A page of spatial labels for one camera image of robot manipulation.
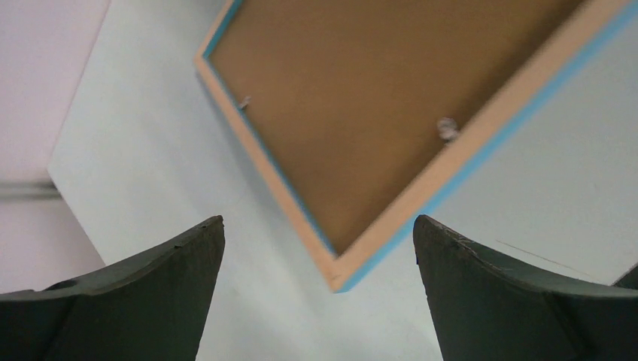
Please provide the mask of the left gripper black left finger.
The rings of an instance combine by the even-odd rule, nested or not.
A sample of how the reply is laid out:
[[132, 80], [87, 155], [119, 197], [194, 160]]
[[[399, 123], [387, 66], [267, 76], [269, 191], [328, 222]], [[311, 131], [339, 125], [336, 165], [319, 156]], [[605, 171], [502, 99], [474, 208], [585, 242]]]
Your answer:
[[210, 217], [134, 256], [1, 296], [3, 360], [194, 360], [225, 248]]

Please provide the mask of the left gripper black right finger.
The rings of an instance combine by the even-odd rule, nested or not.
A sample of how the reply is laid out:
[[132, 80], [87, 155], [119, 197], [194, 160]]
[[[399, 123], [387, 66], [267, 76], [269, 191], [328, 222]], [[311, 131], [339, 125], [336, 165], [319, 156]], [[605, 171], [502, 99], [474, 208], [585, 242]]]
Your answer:
[[637, 291], [538, 268], [427, 215], [413, 243], [446, 360], [635, 360]]

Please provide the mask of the wooden picture frame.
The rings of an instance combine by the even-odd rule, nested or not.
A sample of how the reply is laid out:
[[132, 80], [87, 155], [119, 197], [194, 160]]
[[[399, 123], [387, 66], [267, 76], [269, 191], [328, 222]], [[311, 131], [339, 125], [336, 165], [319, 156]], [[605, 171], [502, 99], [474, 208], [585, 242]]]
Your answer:
[[223, 4], [194, 65], [334, 293], [355, 287], [408, 235], [418, 215], [438, 208], [637, 15], [635, 1], [581, 5], [469, 121], [460, 138], [428, 164], [347, 252], [338, 255], [209, 60], [240, 7], [239, 1]]

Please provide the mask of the brown cardboard backing board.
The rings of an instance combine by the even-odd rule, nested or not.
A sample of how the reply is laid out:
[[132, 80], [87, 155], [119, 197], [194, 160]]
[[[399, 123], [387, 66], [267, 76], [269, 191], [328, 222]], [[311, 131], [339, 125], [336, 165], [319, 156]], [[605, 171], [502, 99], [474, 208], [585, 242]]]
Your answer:
[[343, 253], [578, 6], [244, 1], [209, 60]]

